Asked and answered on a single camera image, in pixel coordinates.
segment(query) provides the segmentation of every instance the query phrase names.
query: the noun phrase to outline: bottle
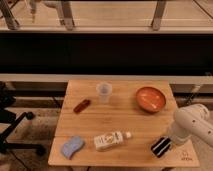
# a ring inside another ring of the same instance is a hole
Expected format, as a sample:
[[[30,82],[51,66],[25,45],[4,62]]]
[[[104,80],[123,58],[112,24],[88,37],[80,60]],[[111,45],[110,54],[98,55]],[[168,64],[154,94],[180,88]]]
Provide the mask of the bottle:
[[[129,139],[131,137],[132,135],[130,132],[125,132],[124,134],[120,131],[110,132],[104,135],[94,137],[94,144],[96,150],[101,151],[109,147],[122,144],[124,142],[124,139]]]

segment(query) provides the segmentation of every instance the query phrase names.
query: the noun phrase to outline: sponge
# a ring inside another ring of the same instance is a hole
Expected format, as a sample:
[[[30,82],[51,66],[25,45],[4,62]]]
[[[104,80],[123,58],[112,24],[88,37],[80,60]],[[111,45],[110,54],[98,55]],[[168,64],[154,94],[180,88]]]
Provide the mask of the sponge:
[[[79,151],[84,146],[84,140],[79,136],[73,136],[61,148],[61,153],[68,159],[71,159],[73,154]]]

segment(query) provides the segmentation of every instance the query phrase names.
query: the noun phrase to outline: orange bowl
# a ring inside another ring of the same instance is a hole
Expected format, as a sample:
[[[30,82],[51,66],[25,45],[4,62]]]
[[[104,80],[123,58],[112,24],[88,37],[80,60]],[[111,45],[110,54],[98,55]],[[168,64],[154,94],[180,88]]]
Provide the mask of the orange bowl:
[[[142,87],[136,93],[138,105],[150,113],[159,112],[166,105],[164,94],[153,87]]]

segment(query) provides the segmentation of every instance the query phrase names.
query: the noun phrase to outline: table leg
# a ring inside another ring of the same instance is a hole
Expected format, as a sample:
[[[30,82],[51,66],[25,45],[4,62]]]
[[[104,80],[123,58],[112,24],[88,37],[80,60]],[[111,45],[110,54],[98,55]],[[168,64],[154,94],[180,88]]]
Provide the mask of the table leg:
[[[81,166],[73,166],[72,170],[73,171],[88,171],[90,167],[81,167]]]
[[[165,167],[161,171],[170,171],[172,169],[174,169],[174,167]]]

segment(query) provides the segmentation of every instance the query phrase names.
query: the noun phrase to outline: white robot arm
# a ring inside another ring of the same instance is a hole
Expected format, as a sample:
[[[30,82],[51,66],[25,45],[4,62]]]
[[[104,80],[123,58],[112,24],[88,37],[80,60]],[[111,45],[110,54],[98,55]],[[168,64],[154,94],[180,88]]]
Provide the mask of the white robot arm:
[[[213,147],[213,125],[206,121],[209,117],[209,110],[202,104],[177,109],[174,112],[174,122],[169,126],[166,137],[155,143],[151,150],[157,157],[161,157],[171,143],[183,145],[191,134]]]

